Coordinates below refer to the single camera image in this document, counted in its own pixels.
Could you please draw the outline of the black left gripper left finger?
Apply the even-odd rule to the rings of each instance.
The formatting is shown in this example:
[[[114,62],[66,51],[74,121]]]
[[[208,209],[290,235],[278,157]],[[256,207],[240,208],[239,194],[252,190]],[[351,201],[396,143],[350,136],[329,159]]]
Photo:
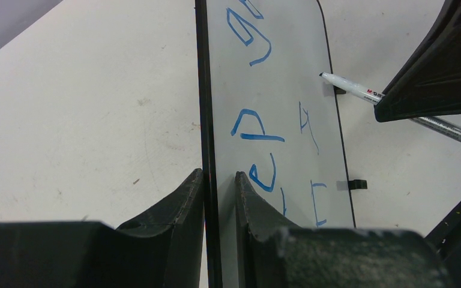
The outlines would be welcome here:
[[[197,287],[203,173],[113,229],[97,221],[0,223],[0,287]]]

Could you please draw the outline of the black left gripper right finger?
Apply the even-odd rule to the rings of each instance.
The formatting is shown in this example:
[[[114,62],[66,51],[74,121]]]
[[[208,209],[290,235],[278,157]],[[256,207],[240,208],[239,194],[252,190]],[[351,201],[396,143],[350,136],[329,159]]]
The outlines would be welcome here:
[[[235,175],[240,287],[450,287],[435,250],[408,230],[302,228]]]

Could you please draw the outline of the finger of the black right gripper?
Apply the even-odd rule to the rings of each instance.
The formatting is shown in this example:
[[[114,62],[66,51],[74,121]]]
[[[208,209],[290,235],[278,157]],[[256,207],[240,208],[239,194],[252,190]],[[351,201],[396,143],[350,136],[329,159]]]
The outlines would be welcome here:
[[[444,2],[384,95],[375,106],[378,122],[461,114],[461,0]]]

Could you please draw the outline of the white marker pen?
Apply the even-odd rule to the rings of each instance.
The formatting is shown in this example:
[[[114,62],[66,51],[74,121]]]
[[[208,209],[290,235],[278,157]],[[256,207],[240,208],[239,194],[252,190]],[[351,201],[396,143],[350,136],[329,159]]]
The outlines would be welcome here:
[[[384,95],[379,92],[366,88],[363,85],[351,82],[348,79],[337,76],[335,74],[323,72],[320,73],[319,76],[333,86],[336,86],[364,101],[372,103],[374,106],[377,105],[384,97]],[[461,143],[461,127],[454,123],[448,122],[438,117],[411,118],[410,121]]]

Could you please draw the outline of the white whiteboard black frame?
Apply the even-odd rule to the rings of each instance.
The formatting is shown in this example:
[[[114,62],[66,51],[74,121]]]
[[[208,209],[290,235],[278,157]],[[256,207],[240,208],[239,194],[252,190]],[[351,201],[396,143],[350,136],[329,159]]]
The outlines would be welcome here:
[[[319,1],[194,6],[208,283],[237,287],[237,172],[301,227],[355,226],[342,126]]]

